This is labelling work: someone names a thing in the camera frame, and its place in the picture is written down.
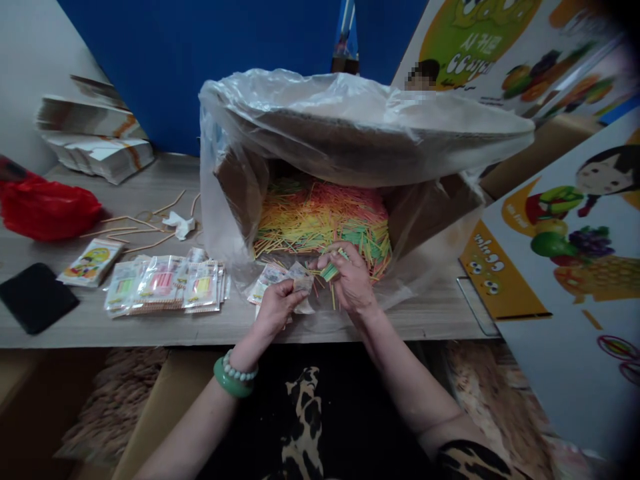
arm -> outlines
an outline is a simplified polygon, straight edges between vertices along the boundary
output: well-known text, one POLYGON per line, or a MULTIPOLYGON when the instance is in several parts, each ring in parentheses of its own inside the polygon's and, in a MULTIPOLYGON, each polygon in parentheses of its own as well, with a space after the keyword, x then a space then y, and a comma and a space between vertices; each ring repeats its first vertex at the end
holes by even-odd
MULTIPOLYGON (((306 296, 304 291, 293 293, 293 280, 270 286, 256 322, 233 349, 229 364, 244 372, 254 370, 293 308, 306 296)), ((195 478, 224 438, 239 402, 212 378, 135 479, 195 478)))
POLYGON ((318 260, 322 269, 330 261, 340 272, 335 282, 338 301, 360 332, 400 415, 416 434, 420 446, 434 458, 450 440, 466 439, 487 445, 487 439, 471 418, 429 370, 412 354, 378 307, 367 266, 348 242, 334 243, 318 260), (334 250, 341 247, 346 260, 334 250))

table surface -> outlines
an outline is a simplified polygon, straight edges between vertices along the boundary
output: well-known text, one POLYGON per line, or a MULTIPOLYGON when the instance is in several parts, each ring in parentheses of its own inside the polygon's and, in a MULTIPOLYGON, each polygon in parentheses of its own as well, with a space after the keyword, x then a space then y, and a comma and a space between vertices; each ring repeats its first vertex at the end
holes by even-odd
MULTIPOLYGON (((90 177, 56 166, 48 175, 50 180, 77 185, 92 191, 113 217, 136 216, 143 211, 157 210, 175 200, 186 190, 182 200, 172 207, 179 215, 189 218, 191 204, 199 192, 199 161, 183 155, 162 155, 144 171, 120 186, 111 185, 101 177, 90 177)), ((200 218, 199 202, 195 218, 200 218)), ((131 221, 98 224, 132 226, 131 221)), ((124 237, 128 248, 150 245, 165 233, 137 233, 124 237)), ((192 233, 187 240, 176 238, 140 252, 147 255, 186 255, 189 248, 201 244, 192 233)), ((54 272, 62 271, 74 261, 90 239, 74 239, 57 243, 39 243, 0 227, 0 282, 5 281, 35 262, 43 262, 54 272)), ((128 259, 136 254, 125 254, 128 259)), ((473 288, 465 288, 468 300, 457 282, 465 276, 454 263, 442 272, 428 293, 406 300, 387 311, 390 320, 404 340, 426 339, 485 339, 483 329, 497 334, 495 326, 484 310, 473 288)), ((62 348, 113 347, 143 345, 232 345, 248 330, 255 316, 255 308, 232 289, 231 298, 218 313, 186 315, 177 312, 122 317, 112 320, 103 310, 107 278, 97 289, 72 287, 80 305, 44 332, 30 336, 0 303, 0 348, 62 348)), ((284 343, 314 343, 358 341, 351 322, 338 312, 322 321, 314 315, 298 316, 292 325, 278 336, 284 343)))

woman's right hand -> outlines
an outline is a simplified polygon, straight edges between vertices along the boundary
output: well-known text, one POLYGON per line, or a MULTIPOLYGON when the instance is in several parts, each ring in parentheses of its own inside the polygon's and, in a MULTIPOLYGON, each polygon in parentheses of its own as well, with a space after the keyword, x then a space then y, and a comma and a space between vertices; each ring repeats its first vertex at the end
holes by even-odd
POLYGON ((310 267, 322 270, 329 262, 340 272, 333 284, 342 308, 350 315, 355 314, 359 317, 377 310, 378 304, 373 294, 369 269, 354 244, 347 241, 335 242, 317 262, 312 262, 310 267), (339 248, 342 248, 349 260, 338 253, 339 248))

pile of colorful toothpicks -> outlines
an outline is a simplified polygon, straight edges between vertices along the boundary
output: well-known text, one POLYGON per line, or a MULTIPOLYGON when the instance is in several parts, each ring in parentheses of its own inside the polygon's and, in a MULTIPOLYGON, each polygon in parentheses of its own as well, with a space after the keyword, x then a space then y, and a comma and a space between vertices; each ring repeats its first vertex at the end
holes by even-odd
POLYGON ((304 174, 280 178, 267 190, 253 253, 256 259, 278 251, 321 253, 346 240, 358 248, 375 282, 391 260, 388 218, 376 189, 344 187, 304 174))

leopard print clothing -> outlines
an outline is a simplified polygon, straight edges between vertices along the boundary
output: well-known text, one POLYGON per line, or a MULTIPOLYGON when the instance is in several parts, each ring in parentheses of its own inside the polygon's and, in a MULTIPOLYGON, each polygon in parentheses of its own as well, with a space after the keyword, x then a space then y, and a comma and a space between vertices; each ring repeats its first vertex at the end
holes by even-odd
MULTIPOLYGON (((322 480, 323 466, 318 452, 322 435, 321 398, 316 396, 317 367, 305 368, 294 382, 287 382, 287 394, 295 408, 296 424, 282 441, 282 468, 265 480, 322 480)), ((449 442, 440 448, 436 460, 438 478, 469 480, 527 480, 492 450, 468 440, 449 442)))
POLYGON ((526 480, 496 452, 469 440, 455 440, 440 448, 436 464, 443 479, 526 480))
POLYGON ((315 395, 318 386, 317 367, 305 368, 294 382, 287 382, 287 394, 297 417, 288 438, 282 438, 283 468, 266 479, 294 478, 322 480, 322 462, 318 453, 318 440, 322 435, 321 399, 315 395))

